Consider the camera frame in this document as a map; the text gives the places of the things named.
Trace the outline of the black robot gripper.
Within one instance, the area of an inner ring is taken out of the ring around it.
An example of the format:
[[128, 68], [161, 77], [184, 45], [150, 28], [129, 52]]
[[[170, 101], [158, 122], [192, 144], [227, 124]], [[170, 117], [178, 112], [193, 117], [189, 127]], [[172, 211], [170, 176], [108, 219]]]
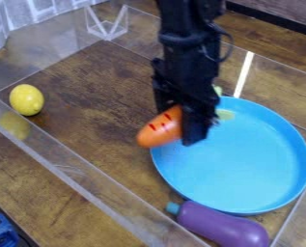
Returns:
[[152, 61], [157, 110], [164, 113], [184, 104], [181, 139], [184, 146], [192, 146], [208, 138], [217, 119], [220, 97], [212, 82], [219, 76], [220, 36], [161, 34], [160, 42], [165, 57]]

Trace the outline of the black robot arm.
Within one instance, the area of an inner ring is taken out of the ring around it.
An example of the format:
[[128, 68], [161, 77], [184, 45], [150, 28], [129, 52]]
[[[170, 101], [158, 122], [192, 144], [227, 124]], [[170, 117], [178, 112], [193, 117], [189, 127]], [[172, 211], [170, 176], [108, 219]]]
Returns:
[[161, 13], [164, 57], [152, 61], [157, 109], [181, 108], [181, 140], [192, 146], [208, 138], [220, 96], [213, 80], [220, 73], [224, 0], [156, 0]]

